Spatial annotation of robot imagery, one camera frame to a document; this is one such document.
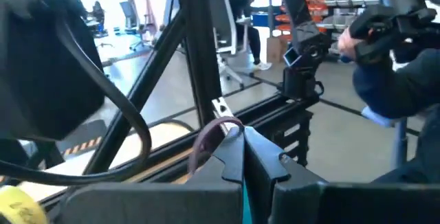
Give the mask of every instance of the yellow tape roll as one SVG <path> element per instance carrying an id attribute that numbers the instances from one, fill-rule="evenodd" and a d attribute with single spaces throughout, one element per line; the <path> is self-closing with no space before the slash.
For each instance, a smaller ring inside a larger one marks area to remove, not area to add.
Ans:
<path id="1" fill-rule="evenodd" d="M 11 224 L 49 224 L 43 208 L 14 186 L 0 188 L 0 214 Z"/>

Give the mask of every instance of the cardboard box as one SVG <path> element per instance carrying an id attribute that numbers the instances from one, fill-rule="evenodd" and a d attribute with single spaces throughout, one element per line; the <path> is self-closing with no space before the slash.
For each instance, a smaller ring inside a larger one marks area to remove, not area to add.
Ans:
<path id="1" fill-rule="evenodd" d="M 267 62 L 283 63 L 284 54 L 288 48 L 288 42 L 278 37 L 267 38 Z"/>

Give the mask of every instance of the blue sleeve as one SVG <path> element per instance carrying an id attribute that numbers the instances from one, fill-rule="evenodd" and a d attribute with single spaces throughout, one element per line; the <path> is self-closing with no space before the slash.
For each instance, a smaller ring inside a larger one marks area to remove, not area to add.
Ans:
<path id="1" fill-rule="evenodd" d="M 353 85 L 371 110 L 384 117 L 415 115 L 440 102 L 440 50 L 425 49 L 396 72 L 391 60 L 358 66 Z"/>

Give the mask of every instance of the white sneaker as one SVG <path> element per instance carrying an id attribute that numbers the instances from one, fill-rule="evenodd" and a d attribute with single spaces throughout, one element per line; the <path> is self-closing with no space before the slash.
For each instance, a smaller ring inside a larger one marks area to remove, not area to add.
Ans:
<path id="1" fill-rule="evenodd" d="M 258 70 L 264 71 L 264 70 L 268 70 L 268 69 L 270 69 L 270 67 L 272 67 L 272 63 L 263 63 L 263 62 L 260 62 L 259 64 L 254 65 L 254 66 L 252 67 L 252 69 L 253 69 L 253 71 L 258 71 Z"/>

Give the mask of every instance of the hand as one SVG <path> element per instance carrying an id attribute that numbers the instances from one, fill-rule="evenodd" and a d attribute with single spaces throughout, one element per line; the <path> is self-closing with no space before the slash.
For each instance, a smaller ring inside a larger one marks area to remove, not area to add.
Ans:
<path id="1" fill-rule="evenodd" d="M 362 42 L 360 39 L 351 38 L 349 27 L 339 36 L 338 50 L 341 56 L 347 56 L 351 60 L 356 60 L 355 45 Z"/>

